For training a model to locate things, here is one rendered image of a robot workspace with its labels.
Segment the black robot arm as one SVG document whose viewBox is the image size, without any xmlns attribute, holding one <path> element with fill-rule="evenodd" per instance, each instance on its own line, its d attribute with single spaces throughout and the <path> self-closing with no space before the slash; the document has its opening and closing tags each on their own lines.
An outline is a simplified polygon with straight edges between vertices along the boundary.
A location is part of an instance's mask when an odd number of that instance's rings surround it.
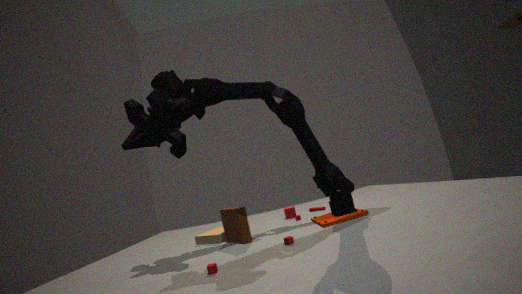
<svg viewBox="0 0 522 294">
<path fill-rule="evenodd" d="M 287 89 L 276 86 L 271 81 L 224 83 L 215 78 L 186 79 L 184 83 L 175 74 L 160 72 L 151 81 L 154 90 L 146 97 L 150 112 L 155 109 L 167 117 L 169 123 L 182 109 L 185 120 L 194 114 L 201 120 L 205 107 L 227 100 L 262 99 L 279 119 L 290 127 L 307 153 L 315 168 L 313 180 L 318 188 L 330 196 L 329 206 L 333 216 L 357 212 L 351 192 L 354 184 L 346 179 L 337 165 L 328 161 L 325 152 L 305 121 L 301 101 Z M 194 93 L 191 89 L 195 88 Z M 273 96 L 283 99 L 277 103 Z M 341 191 L 337 191 L 341 190 Z"/>
</svg>

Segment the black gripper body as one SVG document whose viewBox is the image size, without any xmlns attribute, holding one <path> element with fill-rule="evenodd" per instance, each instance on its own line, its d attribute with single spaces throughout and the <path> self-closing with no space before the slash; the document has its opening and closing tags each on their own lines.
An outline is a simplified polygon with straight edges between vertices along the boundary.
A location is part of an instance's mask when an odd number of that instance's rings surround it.
<svg viewBox="0 0 522 294">
<path fill-rule="evenodd" d="M 165 119 L 167 117 L 162 116 L 162 114 L 158 113 L 155 109 L 150 111 L 150 115 L 145 113 L 143 105 L 139 104 L 135 99 L 130 99 L 123 104 L 126 109 L 125 112 L 127 113 L 128 120 L 133 125 L 136 125 L 136 115 L 138 114 L 144 118 L 145 125 L 152 123 L 158 129 L 160 144 L 164 141 L 168 141 L 173 145 L 170 147 L 170 153 L 173 154 L 173 156 L 180 159 L 185 155 L 187 151 L 186 135 L 183 132 L 178 131 L 181 128 L 181 123 L 185 121 L 185 114 L 182 109 L 169 123 L 166 124 Z"/>
</svg>

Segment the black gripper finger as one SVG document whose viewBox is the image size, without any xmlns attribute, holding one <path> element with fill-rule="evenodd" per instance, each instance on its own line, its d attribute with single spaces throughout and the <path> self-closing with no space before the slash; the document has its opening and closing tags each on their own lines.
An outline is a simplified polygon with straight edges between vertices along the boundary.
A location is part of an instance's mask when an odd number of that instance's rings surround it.
<svg viewBox="0 0 522 294">
<path fill-rule="evenodd" d="M 131 150 L 152 146 L 160 147 L 159 131 L 152 123 L 148 123 L 141 133 L 123 145 L 123 149 Z"/>
<path fill-rule="evenodd" d="M 144 118 L 137 114 L 136 115 L 136 125 L 135 125 L 134 129 L 130 132 L 130 135 L 126 138 L 126 141 L 122 143 L 122 149 L 123 149 L 123 145 L 126 144 L 127 141 L 130 141 L 135 136 L 137 136 L 139 133 L 141 133 L 145 127 L 146 127 L 146 125 L 145 125 Z"/>
</svg>

